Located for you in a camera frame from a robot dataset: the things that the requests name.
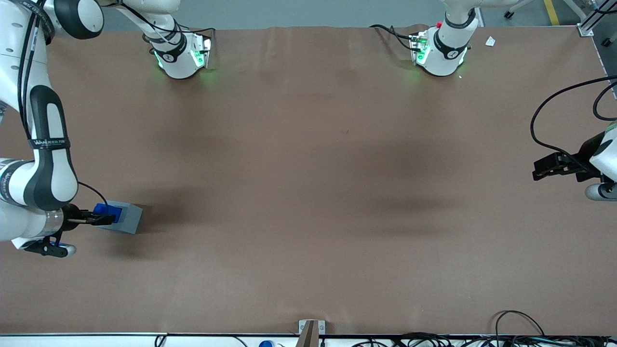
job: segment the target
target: gray floor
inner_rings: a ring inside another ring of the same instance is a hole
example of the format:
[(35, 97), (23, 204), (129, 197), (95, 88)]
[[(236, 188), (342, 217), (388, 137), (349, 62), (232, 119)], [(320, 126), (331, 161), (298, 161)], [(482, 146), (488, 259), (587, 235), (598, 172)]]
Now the gray floor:
[[(574, 25), (578, 16), (562, 0), (553, 0), (561, 25)], [(507, 20), (506, 9), (483, 9), (487, 27), (551, 25), (544, 2), (536, 0), (516, 11)], [(137, 30), (126, 17), (114, 9), (104, 9), (106, 30)], [(415, 23), (433, 24), (443, 20), (444, 7), (437, 0), (259, 0), (246, 2), (225, 0), (183, 0), (174, 18), (183, 25), (222, 30), (262, 29), (269, 27), (368, 27), (371, 24), (407, 27)], [(598, 53), (609, 75), (617, 74), (617, 44), (600, 45), (617, 30), (617, 15), (607, 15), (594, 30)]]

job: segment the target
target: green light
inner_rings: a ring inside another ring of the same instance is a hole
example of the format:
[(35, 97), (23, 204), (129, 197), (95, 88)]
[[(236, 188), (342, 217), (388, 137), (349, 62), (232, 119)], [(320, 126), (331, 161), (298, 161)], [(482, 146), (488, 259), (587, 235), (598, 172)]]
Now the green light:
[(201, 52), (195, 52), (193, 50), (191, 50), (191, 55), (193, 55), (193, 60), (195, 61), (195, 65), (197, 65), (197, 67), (202, 67), (204, 66), (204, 55)]
[(156, 57), (156, 60), (159, 62), (159, 67), (162, 69), (163, 68), (163, 63), (160, 62), (159, 55), (156, 53), (156, 51), (154, 51), (154, 56)]

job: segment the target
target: metal bracket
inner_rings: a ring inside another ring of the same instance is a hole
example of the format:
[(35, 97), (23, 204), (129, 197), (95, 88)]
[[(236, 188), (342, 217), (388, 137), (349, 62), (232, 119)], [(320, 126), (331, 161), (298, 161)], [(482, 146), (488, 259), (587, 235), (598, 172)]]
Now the metal bracket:
[(584, 31), (580, 23), (576, 24), (576, 29), (578, 30), (580, 37), (592, 37), (594, 35), (594, 31), (591, 29), (589, 29), (589, 31)]
[(302, 320), (298, 320), (298, 334), (302, 333), (302, 329), (304, 329), (304, 326), (306, 325), (306, 323), (309, 320), (315, 320), (317, 321), (317, 327), (319, 328), (319, 334), (323, 335), (326, 333), (326, 321), (325, 320), (317, 320), (317, 319), (302, 319)]

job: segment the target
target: black cable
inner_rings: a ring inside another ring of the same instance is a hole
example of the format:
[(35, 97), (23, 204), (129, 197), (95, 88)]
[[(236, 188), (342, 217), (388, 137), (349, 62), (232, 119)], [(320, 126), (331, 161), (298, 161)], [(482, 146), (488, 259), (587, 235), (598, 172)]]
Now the black cable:
[(249, 347), (244, 341), (242, 341), (239, 337), (234, 336), (233, 338), (235, 338), (236, 340), (240, 341), (240, 343), (242, 343), (244, 345), (244, 347)]
[(397, 35), (397, 36), (398, 36), (398, 37), (400, 37), (400, 38), (406, 38), (406, 39), (409, 39), (409, 36), (405, 36), (405, 35), (401, 35), (401, 34), (396, 34), (396, 33), (392, 32), (392, 31), (390, 31), (390, 28), (385, 27), (384, 25), (381, 25), (381, 24), (373, 24), (373, 25), (371, 25), (369, 28), (379, 28), (379, 29), (383, 29), (383, 30), (386, 30), (387, 32), (389, 32), (391, 35)]
[(594, 101), (594, 108), (593, 108), (594, 116), (596, 118), (598, 118), (599, 120), (607, 120), (609, 122), (617, 120), (617, 117), (615, 117), (615, 118), (606, 118), (606, 117), (602, 117), (598, 113), (598, 103), (600, 103), (600, 100), (602, 100), (602, 98), (604, 97), (604, 94), (606, 94), (609, 90), (613, 89), (614, 86), (617, 86), (617, 82), (611, 83), (611, 84), (608, 85), (608, 87), (604, 88), (604, 90), (602, 90), (600, 92), (600, 94), (598, 95), (598, 97)]
[(167, 335), (159, 335), (154, 339), (154, 347), (162, 347), (167, 339)]
[(518, 314), (520, 316), (524, 316), (527, 317), (529, 320), (531, 320), (532, 322), (534, 322), (534, 324), (536, 325), (536, 327), (540, 330), (540, 334), (542, 334), (542, 336), (546, 336), (546, 334), (544, 333), (544, 330), (542, 329), (542, 327), (540, 326), (540, 324), (538, 324), (538, 322), (536, 322), (535, 319), (533, 319), (530, 315), (526, 314), (525, 312), (521, 312), (521, 311), (517, 311), (517, 310), (506, 310), (503, 311), (501, 313), (501, 315), (499, 315), (499, 317), (497, 318), (497, 320), (495, 321), (495, 337), (499, 337), (499, 321), (501, 320), (501, 318), (503, 318), (505, 315), (507, 315), (508, 313), (515, 313)]
[[(98, 190), (94, 189), (92, 186), (89, 186), (83, 182), (79, 182), (77, 181), (78, 184), (83, 185), (84, 187), (86, 187), (87, 189), (90, 189), (91, 191), (95, 192), (98, 196), (101, 197), (101, 199), (103, 200), (103, 202), (105, 203), (105, 214), (109, 215), (109, 204), (107, 203), (107, 199), (105, 199), (105, 197), (103, 196), (103, 194), (101, 194), (101, 192), (99, 192)], [(104, 215), (98, 217), (95, 222), (98, 222), (99, 220), (103, 219), (103, 217), (105, 217)]]
[(28, 127), (28, 82), (30, 81), (30, 70), (32, 69), (32, 62), (35, 59), (35, 47), (36, 47), (36, 36), (38, 35), (38, 25), (41, 23), (39, 18), (35, 21), (35, 32), (32, 38), (32, 46), (30, 48), (30, 55), (28, 56), (28, 65), (26, 66), (26, 72), (23, 77), (23, 93), (22, 93), (22, 104), (23, 104), (23, 122), (24, 130), (26, 131), (26, 137), (28, 140), (32, 139), (32, 132)]
[(356, 343), (355, 345), (351, 346), (351, 347), (364, 347), (364, 345), (366, 345), (367, 343), (372, 343), (381, 347), (390, 347), (388, 345), (386, 345), (385, 343), (379, 342), (379, 341), (373, 341), (373, 340), (368, 340), (366, 342), (360, 342), (360, 343)]
[(617, 13), (617, 10), (603, 11), (603, 10), (597, 9), (597, 10), (594, 10), (594, 12), (599, 13), (599, 14), (615, 14)]
[(593, 83), (598, 83), (598, 82), (602, 82), (602, 81), (607, 81), (607, 80), (614, 80), (617, 79), (617, 75), (612, 75), (612, 76), (607, 76), (607, 77), (602, 77), (602, 78), (596, 78), (595, 80), (589, 80), (589, 81), (585, 81), (585, 82), (581, 82), (581, 83), (577, 83), (575, 85), (569, 86), (567, 88), (563, 88), (560, 91), (557, 91), (556, 93), (554, 93), (553, 95), (549, 96), (546, 100), (544, 100), (542, 102), (542, 104), (536, 109), (536, 112), (534, 113), (533, 117), (531, 117), (531, 123), (529, 124), (529, 128), (531, 131), (531, 138), (540, 146), (542, 147), (546, 147), (549, 149), (552, 149), (554, 151), (557, 151), (559, 153), (562, 153), (563, 155), (565, 155), (566, 157), (568, 157), (568, 159), (570, 159), (571, 161), (575, 162), (578, 166), (582, 167), (583, 169), (587, 170), (588, 172), (593, 172), (594, 170), (590, 170), (590, 168), (588, 168), (586, 165), (584, 165), (581, 161), (579, 161), (578, 159), (576, 159), (572, 154), (570, 154), (569, 152), (565, 151), (564, 149), (561, 149), (559, 147), (553, 146), (551, 144), (547, 144), (544, 143), (540, 140), (538, 140), (538, 138), (536, 137), (536, 131), (534, 129), (534, 126), (536, 124), (536, 118), (538, 116), (538, 114), (540, 114), (540, 111), (542, 110), (542, 108), (549, 103), (549, 101), (551, 101), (553, 98), (555, 98), (556, 96), (558, 96), (559, 94), (565, 93), (569, 90), (572, 89), (576, 89), (582, 86), (586, 86), (586, 85), (590, 85)]
[[(206, 29), (200, 29), (200, 30), (187, 30), (187, 31), (175, 30), (175, 29), (174, 30), (164, 29), (164, 28), (161, 28), (161, 27), (158, 27), (158, 26), (154, 25), (153, 23), (148, 22), (148, 20), (144, 16), (142, 16), (139, 12), (135, 11), (132, 7), (129, 7), (126, 4), (122, 4), (121, 6), (126, 8), (127, 10), (129, 10), (133, 15), (135, 15), (135, 17), (139, 18), (144, 23), (150, 25), (153, 29), (158, 29), (158, 30), (161, 30), (161, 31), (166, 31), (168, 33), (195, 33), (195, 34), (198, 34), (198, 33), (202, 33), (204, 31), (210, 31), (210, 30), (211, 31), (216, 31), (216, 29), (214, 29), (214, 28), (206, 28)], [(180, 25), (180, 24), (178, 24), (178, 26), (182, 27), (182, 28), (188, 28), (188, 27), (186, 27), (184, 25)]]
[(19, 108), (19, 116), (22, 120), (23, 130), (25, 131), (28, 140), (30, 139), (30, 129), (28, 128), (28, 116), (26, 113), (27, 107), (23, 103), (23, 100), (25, 99), (25, 94), (27, 94), (28, 91), (23, 90), (23, 66), (26, 63), (28, 43), (30, 42), (30, 36), (32, 34), (35, 19), (36, 15), (32, 13), (30, 16), (30, 21), (28, 22), (28, 26), (26, 27), (26, 35), (23, 39), (22, 54), (19, 58), (19, 71), (17, 72), (17, 105)]
[(401, 38), (405, 38), (405, 39), (409, 40), (409, 36), (405, 36), (405, 35), (401, 35), (401, 34), (397, 33), (396, 30), (394, 30), (394, 26), (390, 26), (390, 29), (388, 29), (388, 28), (384, 27), (381, 24), (373, 24), (373, 25), (370, 26), (370, 28), (379, 28), (379, 29), (386, 30), (390, 35), (394, 35), (394, 37), (396, 37), (396, 39), (399, 41), (399, 43), (403, 47), (409, 49), (410, 51), (420, 52), (420, 49), (418, 49), (418, 48), (413, 48), (413, 47), (407, 46), (403, 42), (403, 40), (401, 40)]

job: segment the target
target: blue block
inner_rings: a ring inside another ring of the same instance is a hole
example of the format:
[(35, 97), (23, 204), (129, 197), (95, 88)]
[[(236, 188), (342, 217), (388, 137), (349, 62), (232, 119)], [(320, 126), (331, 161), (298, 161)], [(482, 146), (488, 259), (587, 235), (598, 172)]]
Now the blue block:
[[(113, 232), (121, 232), (127, 234), (135, 234), (137, 233), (137, 227), (139, 226), (139, 220), (141, 219), (141, 214), (143, 210), (133, 204), (123, 203), (121, 201), (111, 201), (108, 200), (109, 204), (109, 214), (116, 215), (115, 222), (111, 225), (96, 225), (97, 228), (110, 230)], [(98, 204), (94, 210), (96, 213), (105, 213), (105, 204)]]
[(114, 219), (114, 223), (117, 223), (120, 220), (122, 209), (109, 205), (109, 211), (107, 211), (105, 204), (96, 204), (92, 212), (94, 212), (95, 214), (113, 214), (114, 216), (116, 216), (116, 218)]

